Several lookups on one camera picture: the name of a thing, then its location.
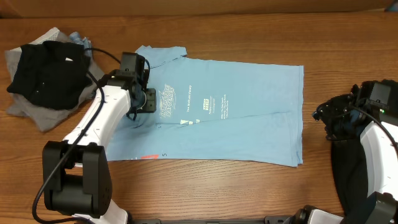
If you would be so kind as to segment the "light blue printed t-shirt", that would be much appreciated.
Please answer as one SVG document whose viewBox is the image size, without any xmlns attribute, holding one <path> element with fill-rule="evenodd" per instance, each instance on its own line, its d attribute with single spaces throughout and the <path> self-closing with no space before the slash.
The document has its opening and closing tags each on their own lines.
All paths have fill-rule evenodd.
<svg viewBox="0 0 398 224">
<path fill-rule="evenodd" d="M 109 160 L 303 162 L 303 66 L 192 59 L 184 47 L 137 53 L 150 63 L 156 110 L 119 122 Z"/>
</svg>

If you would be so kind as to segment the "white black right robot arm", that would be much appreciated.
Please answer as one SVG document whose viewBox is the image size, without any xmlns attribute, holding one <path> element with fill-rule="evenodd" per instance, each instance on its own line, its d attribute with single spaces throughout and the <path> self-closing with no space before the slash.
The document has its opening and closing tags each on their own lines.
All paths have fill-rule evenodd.
<svg viewBox="0 0 398 224">
<path fill-rule="evenodd" d="M 306 205 L 285 223 L 397 223 L 397 120 L 385 98 L 336 96 L 313 113 L 331 141 L 344 216 Z"/>
</svg>

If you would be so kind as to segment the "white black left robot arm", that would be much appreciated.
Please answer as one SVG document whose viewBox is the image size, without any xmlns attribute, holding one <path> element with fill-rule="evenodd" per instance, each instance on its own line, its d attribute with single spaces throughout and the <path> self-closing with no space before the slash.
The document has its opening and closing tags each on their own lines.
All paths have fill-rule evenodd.
<svg viewBox="0 0 398 224">
<path fill-rule="evenodd" d="M 95 82 L 97 95 L 78 126 L 62 141 L 43 148 L 43 186 L 38 197 L 64 222 L 132 223 L 131 214 L 112 199 L 106 148 L 120 120 L 153 113 L 156 91 L 136 76 L 106 75 Z"/>
</svg>

